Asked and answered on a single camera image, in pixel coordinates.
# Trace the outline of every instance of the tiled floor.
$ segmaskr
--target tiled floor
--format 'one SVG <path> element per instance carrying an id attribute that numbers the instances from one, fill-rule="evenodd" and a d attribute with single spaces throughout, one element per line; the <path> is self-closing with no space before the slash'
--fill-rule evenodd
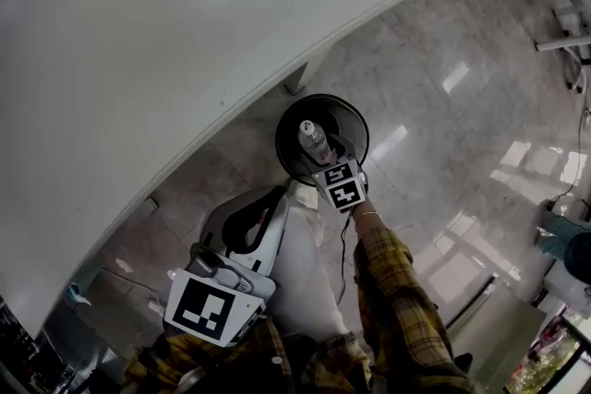
<path id="1" fill-rule="evenodd" d="M 567 4 L 406 0 L 339 42 L 305 92 L 338 95 L 365 115 L 372 141 L 364 165 L 369 195 L 410 247 L 418 278 L 444 320 L 493 272 L 529 300 L 549 265 L 534 246 L 538 207 L 576 174 L 582 99 L 564 86 L 562 54 L 537 53 L 533 40 L 560 34 L 551 8 Z M 167 271 L 186 265 L 207 213 L 229 197 L 286 177 L 273 136 L 294 100 L 281 87 L 272 90 L 198 150 L 154 193 L 158 210 L 111 238 L 102 251 L 106 266 L 165 299 Z M 584 132 L 584 176 L 588 143 Z M 320 252 L 336 291 L 344 217 L 323 203 L 320 211 Z M 359 331 L 352 230 L 346 240 L 341 308 L 349 328 Z M 116 257 L 133 272 L 124 272 Z M 96 294 L 115 283 L 118 292 L 113 289 L 110 299 Z M 159 318 L 147 307 L 151 295 L 128 290 L 103 273 L 89 298 L 104 305 L 80 309 L 124 355 L 159 331 Z M 109 304 L 133 307 L 150 323 L 138 324 L 140 333 L 127 323 L 118 326 L 111 317 L 123 311 Z M 123 329 L 126 337 L 110 333 Z"/>

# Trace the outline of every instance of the chair leg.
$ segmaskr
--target chair leg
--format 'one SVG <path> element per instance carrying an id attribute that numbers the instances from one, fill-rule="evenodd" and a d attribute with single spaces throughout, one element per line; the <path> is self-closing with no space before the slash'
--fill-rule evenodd
<path id="1" fill-rule="evenodd" d="M 561 8 L 555 8 L 552 10 L 552 13 L 556 17 L 560 17 L 562 15 L 569 15 L 569 14 L 582 14 L 586 12 L 584 6 L 576 5 L 576 6 L 563 6 Z"/>
<path id="2" fill-rule="evenodd" d="M 591 35 L 572 36 L 561 40 L 554 40 L 552 42 L 536 43 L 536 49 L 538 51 L 549 51 L 572 46 L 584 46 L 586 44 L 591 44 Z"/>

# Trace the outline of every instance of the plaid shirt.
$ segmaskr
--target plaid shirt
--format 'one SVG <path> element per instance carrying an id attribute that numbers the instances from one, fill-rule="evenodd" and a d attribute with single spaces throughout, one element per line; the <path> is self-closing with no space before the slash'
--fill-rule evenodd
<path id="1" fill-rule="evenodd" d="M 458 369 L 433 303 L 415 279 L 412 258 L 387 229 L 374 229 L 355 251 L 359 310 L 369 361 L 352 333 L 317 344 L 282 340 L 270 317 L 238 345 L 219 348 L 172 326 L 126 368 L 125 392 L 172 393 L 199 367 L 197 392 L 482 392 Z"/>

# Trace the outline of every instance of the table leg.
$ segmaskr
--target table leg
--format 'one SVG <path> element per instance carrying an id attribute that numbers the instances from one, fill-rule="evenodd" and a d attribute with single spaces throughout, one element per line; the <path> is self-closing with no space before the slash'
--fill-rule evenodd
<path id="1" fill-rule="evenodd" d="M 310 81 L 312 75 L 316 72 L 319 68 L 322 61 L 331 50 L 332 45 L 322 48 L 314 53 L 308 61 L 296 69 L 292 74 L 290 74 L 285 80 L 284 85 L 285 88 L 291 93 L 292 95 L 296 95 L 300 90 L 302 90 Z"/>

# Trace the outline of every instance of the black cable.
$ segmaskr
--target black cable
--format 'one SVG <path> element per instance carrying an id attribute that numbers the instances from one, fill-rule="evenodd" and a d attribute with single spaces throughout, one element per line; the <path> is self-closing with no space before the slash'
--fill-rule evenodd
<path id="1" fill-rule="evenodd" d="M 339 293 L 339 297 L 336 301 L 336 304 L 340 304 L 341 301 L 343 300 L 343 296 L 344 296 L 344 291 L 347 288 L 346 282 L 344 281 L 344 251 L 346 248 L 346 243 L 344 241 L 344 234 L 347 231 L 347 228 L 349 227 L 349 222 L 351 221 L 351 217 L 353 216 L 353 210 L 351 209 L 351 211 L 349 212 L 349 216 L 347 217 L 347 221 L 344 223 L 344 227 L 343 227 L 343 231 L 341 232 L 341 241 L 343 242 L 343 253 L 341 254 L 341 292 Z"/>
<path id="2" fill-rule="evenodd" d="M 585 114 L 588 111 L 588 108 L 587 108 L 588 88 L 589 88 L 589 85 L 587 84 L 587 90 L 585 91 L 585 100 L 583 102 L 583 111 L 581 111 L 581 117 L 579 118 L 579 129 L 577 132 L 577 158 L 578 159 L 577 159 L 577 163 L 576 163 L 576 173 L 574 174 L 573 182 L 571 183 L 569 188 L 566 191 L 564 191 L 562 194 L 559 194 L 558 196 L 554 197 L 550 201 L 552 206 L 554 206 L 554 204 L 556 204 L 561 197 L 566 196 L 569 192 L 571 192 L 574 189 L 575 183 L 577 182 L 577 179 L 579 177 L 579 170 L 581 169 L 581 130 L 583 128 L 583 121 L 585 119 Z"/>

